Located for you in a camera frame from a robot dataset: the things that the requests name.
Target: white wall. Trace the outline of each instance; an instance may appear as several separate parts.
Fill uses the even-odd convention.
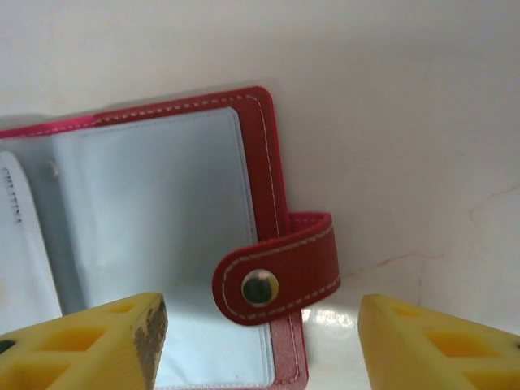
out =
[[[291,207],[335,215],[339,294],[520,332],[519,20],[518,0],[4,0],[0,126],[262,84]]]

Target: wallet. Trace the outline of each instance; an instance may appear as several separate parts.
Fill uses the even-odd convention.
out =
[[[249,87],[0,133],[63,314],[161,292],[156,388],[306,386],[301,309],[335,292],[332,216],[288,211],[271,95]]]

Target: metal snap button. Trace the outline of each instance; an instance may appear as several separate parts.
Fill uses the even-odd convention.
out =
[[[270,305],[278,296],[280,285],[268,270],[251,271],[242,281],[242,296],[252,306]]]

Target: gold snap button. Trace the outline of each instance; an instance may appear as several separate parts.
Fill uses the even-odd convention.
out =
[[[242,296],[252,306],[270,305],[278,296],[276,276],[268,270],[251,271],[242,281]]]

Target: leather strap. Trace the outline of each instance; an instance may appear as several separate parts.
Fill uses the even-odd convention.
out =
[[[289,215],[291,234],[238,249],[225,257],[213,276],[213,296],[222,313],[242,325],[258,325],[302,309],[335,292],[341,284],[332,216]],[[244,278],[267,270],[279,282],[277,298],[264,307],[242,296]]]

